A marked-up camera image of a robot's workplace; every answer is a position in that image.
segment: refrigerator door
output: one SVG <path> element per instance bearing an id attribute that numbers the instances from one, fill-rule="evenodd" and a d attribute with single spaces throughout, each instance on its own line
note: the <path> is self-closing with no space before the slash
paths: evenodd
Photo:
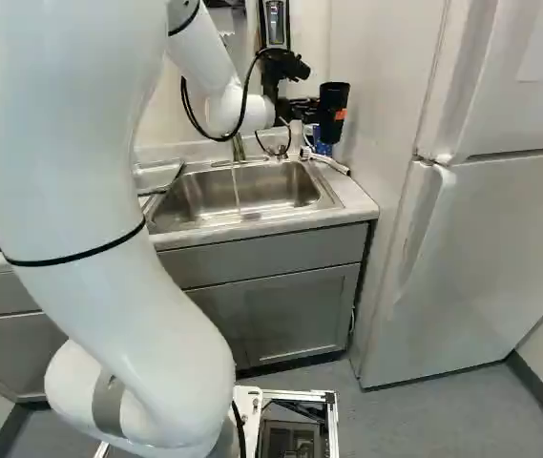
<path id="1" fill-rule="evenodd" d="M 507 356 L 543 316 L 543 155 L 413 161 L 376 302 L 363 387 Z"/>
<path id="2" fill-rule="evenodd" d="M 543 0 L 452 0 L 436 60 L 420 156 L 543 149 Z"/>

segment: stainless steel sink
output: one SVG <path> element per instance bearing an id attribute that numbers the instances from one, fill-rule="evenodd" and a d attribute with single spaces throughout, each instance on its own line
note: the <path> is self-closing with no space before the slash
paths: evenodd
<path id="1" fill-rule="evenodd" d="M 187 165 L 146 214 L 152 232 L 301 215 L 341 206 L 310 164 Z"/>

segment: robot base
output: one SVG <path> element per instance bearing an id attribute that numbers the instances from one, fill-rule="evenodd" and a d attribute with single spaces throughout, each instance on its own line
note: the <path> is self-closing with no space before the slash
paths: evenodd
<path id="1" fill-rule="evenodd" d="M 247 458 L 339 458 L 339 411 L 334 391 L 236 386 L 234 393 L 245 422 Z M 232 411 L 229 418 L 235 422 Z M 94 458 L 112 458 L 111 451 L 102 443 Z"/>

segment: white refrigerator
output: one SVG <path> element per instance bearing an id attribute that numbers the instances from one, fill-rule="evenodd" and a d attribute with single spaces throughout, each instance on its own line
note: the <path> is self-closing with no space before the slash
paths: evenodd
<path id="1" fill-rule="evenodd" d="M 331 73 L 356 98 L 344 147 L 381 207 L 349 353 L 360 384 L 502 360 L 543 317 L 543 0 L 334 13 Z"/>

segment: white robotic arm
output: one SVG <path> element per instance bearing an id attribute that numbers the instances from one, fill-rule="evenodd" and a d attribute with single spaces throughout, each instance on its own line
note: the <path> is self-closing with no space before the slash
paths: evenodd
<path id="1" fill-rule="evenodd" d="M 228 52 L 202 0 L 174 0 L 167 4 L 167 52 L 186 79 L 196 81 L 208 95 L 206 118 L 214 135 L 232 131 L 240 117 L 243 87 Z M 264 96 L 249 94 L 244 131 L 271 127 L 275 108 Z"/>
<path id="2" fill-rule="evenodd" d="M 166 48 L 231 130 L 242 92 L 202 0 L 0 0 L 0 246 L 70 337 L 51 406 L 137 455 L 202 458 L 232 430 L 233 358 L 160 265 L 131 178 Z M 251 129 L 273 119 L 247 108 Z"/>

